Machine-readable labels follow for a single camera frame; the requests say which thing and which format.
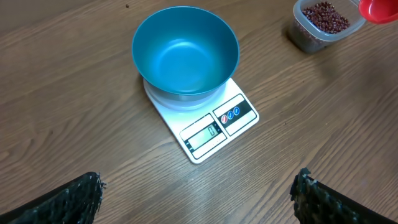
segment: digital display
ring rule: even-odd
[[[205,129],[201,130],[199,133],[194,135],[188,140],[193,149],[199,148],[204,143],[208,142],[210,139],[214,138],[218,134],[215,127],[211,124]]]

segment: bowl rim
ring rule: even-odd
[[[215,16],[215,17],[218,18],[220,21],[222,21],[222,22],[228,27],[228,29],[231,31],[231,33],[233,34],[233,36],[234,36],[234,38],[235,38],[235,41],[236,41],[237,51],[238,51],[238,57],[237,57],[237,59],[236,59],[236,64],[235,64],[235,67],[234,67],[234,69],[232,70],[231,74],[229,74],[229,77],[226,78],[223,82],[221,82],[218,86],[216,86],[216,87],[214,87],[214,88],[212,88],[212,89],[206,90],[206,91],[201,91],[201,92],[199,92],[199,93],[182,93],[182,92],[180,92],[180,91],[165,90],[165,89],[160,88],[160,87],[158,87],[157,85],[153,84],[150,80],[148,80],[148,79],[142,74],[140,68],[137,66],[136,60],[134,59],[133,47],[134,47],[134,40],[135,40],[135,38],[136,38],[136,35],[137,35],[137,33],[138,33],[138,30],[139,30],[139,29],[141,28],[141,26],[145,23],[145,21],[147,21],[147,20],[148,20],[149,18],[151,18],[152,16],[154,16],[154,15],[160,13],[160,12],[163,12],[163,11],[166,11],[166,10],[169,10],[169,9],[175,9],[175,8],[197,9],[197,10],[201,10],[201,11],[210,13],[211,15]],[[239,47],[239,41],[238,41],[238,38],[236,37],[236,34],[235,34],[234,31],[232,30],[232,28],[228,25],[228,23],[226,23],[220,16],[217,16],[216,14],[214,14],[214,13],[212,13],[212,12],[210,12],[210,11],[207,11],[206,9],[199,8],[199,7],[194,7],[194,6],[172,6],[172,7],[167,7],[167,8],[161,9],[161,10],[159,10],[159,11],[157,11],[157,12],[151,14],[150,16],[148,16],[147,18],[145,18],[143,22],[141,22],[141,24],[138,26],[138,28],[136,29],[136,31],[135,31],[135,33],[134,33],[134,37],[132,38],[132,42],[131,42],[131,56],[132,56],[132,60],[133,60],[134,64],[136,65],[136,68],[137,68],[138,72],[140,73],[140,75],[141,75],[147,82],[149,82],[152,86],[154,86],[154,87],[156,87],[156,88],[158,88],[158,89],[160,89],[160,90],[163,90],[163,91],[165,91],[165,92],[167,92],[167,93],[171,93],[171,94],[193,96],[193,95],[205,94],[205,93],[211,92],[211,91],[213,91],[213,90],[216,90],[216,89],[218,89],[219,87],[221,87],[222,85],[224,85],[224,84],[233,76],[233,74],[235,73],[235,71],[236,71],[236,69],[237,69],[237,67],[238,67],[238,65],[239,65],[240,47]]]

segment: blue bowl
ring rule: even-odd
[[[177,95],[199,95],[232,76],[239,62],[239,44],[220,17],[177,6],[156,12],[138,27],[132,57],[153,86]]]

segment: wood grain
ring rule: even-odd
[[[307,55],[285,36],[294,2],[0,0],[0,213],[97,171],[109,187],[96,223],[297,223],[289,187],[307,166],[398,221],[398,24]],[[260,114],[199,166],[131,60],[138,25],[175,5],[234,29],[233,78]]]

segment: red button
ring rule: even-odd
[[[228,121],[228,118],[227,118],[227,116],[224,114],[224,115],[221,117],[221,122],[222,122],[223,124],[225,124],[227,121]]]

